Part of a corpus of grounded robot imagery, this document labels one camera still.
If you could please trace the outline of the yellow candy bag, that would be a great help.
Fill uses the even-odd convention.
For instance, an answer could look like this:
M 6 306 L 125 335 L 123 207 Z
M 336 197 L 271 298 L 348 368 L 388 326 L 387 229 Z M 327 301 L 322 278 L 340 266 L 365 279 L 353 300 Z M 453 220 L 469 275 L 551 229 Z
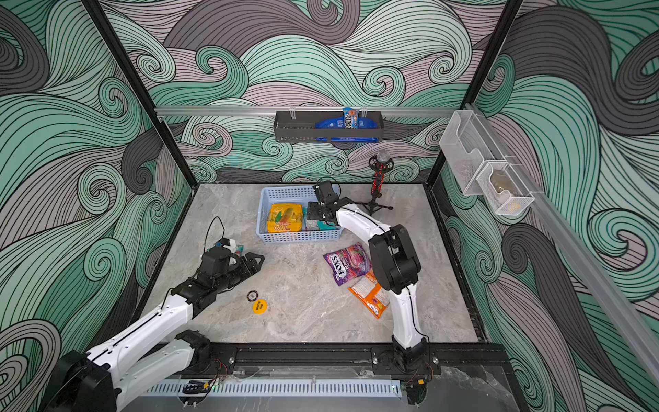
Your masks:
M 300 204 L 273 204 L 267 217 L 269 233 L 300 232 L 304 226 L 304 212 Z

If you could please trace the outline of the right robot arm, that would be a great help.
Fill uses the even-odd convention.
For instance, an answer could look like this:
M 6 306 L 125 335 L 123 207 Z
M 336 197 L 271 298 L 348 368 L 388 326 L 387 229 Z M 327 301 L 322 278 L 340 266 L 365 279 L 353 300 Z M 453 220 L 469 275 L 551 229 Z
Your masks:
M 420 327 L 417 283 L 421 265 L 407 228 L 378 221 L 334 192 L 316 197 L 308 207 L 312 220 L 336 224 L 369 246 L 373 274 L 390 298 L 394 359 L 401 368 L 419 362 L 427 354 L 430 338 Z

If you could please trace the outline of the teal candy bag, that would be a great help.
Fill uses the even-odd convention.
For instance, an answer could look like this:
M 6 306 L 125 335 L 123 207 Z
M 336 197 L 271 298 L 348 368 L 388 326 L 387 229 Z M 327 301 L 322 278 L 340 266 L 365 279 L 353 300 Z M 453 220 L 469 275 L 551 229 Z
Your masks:
M 305 218 L 305 231 L 312 232 L 319 230 L 320 226 L 318 221 Z

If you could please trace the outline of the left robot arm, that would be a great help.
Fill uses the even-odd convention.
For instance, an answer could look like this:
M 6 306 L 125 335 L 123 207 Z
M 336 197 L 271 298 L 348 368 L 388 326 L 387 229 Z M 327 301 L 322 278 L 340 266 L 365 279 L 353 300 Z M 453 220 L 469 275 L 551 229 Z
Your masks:
M 228 243 L 204 252 L 195 274 L 171 288 L 160 305 L 85 353 L 70 351 L 56 365 L 41 411 L 120 411 L 167 377 L 211 368 L 210 341 L 178 331 L 225 293 L 261 271 L 264 256 L 239 255 Z M 177 336 L 161 347 L 172 332 Z

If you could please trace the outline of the purple Fox's berries bag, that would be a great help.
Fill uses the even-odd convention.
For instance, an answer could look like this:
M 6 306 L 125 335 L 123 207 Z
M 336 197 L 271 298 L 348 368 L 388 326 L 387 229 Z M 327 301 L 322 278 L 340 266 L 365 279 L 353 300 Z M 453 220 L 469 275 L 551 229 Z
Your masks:
M 372 270 L 372 262 L 361 243 L 324 254 L 324 260 L 332 270 L 337 286 L 365 276 Z

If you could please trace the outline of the orange candy bag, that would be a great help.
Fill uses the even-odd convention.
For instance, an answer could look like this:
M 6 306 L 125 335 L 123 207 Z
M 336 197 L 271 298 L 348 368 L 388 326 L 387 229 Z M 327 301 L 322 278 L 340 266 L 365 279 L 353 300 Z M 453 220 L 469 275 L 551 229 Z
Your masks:
M 373 271 L 360 276 L 348 290 L 376 319 L 380 319 L 389 307 L 389 295 L 378 283 Z

